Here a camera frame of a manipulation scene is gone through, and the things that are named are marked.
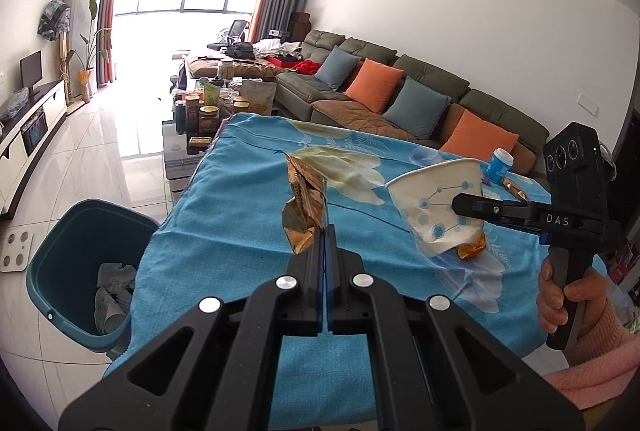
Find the person's right hand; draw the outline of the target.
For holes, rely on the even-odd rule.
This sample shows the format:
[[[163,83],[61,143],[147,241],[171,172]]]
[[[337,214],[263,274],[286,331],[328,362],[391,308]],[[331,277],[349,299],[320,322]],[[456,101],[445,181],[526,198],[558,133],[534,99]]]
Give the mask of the person's right hand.
[[[563,288],[553,282],[553,267],[548,258],[542,261],[538,276],[538,295],[536,305],[541,328],[549,335],[568,323],[565,302],[584,304],[582,323],[578,336],[586,333],[597,324],[606,307],[608,280],[595,269],[588,269],[585,277]]]

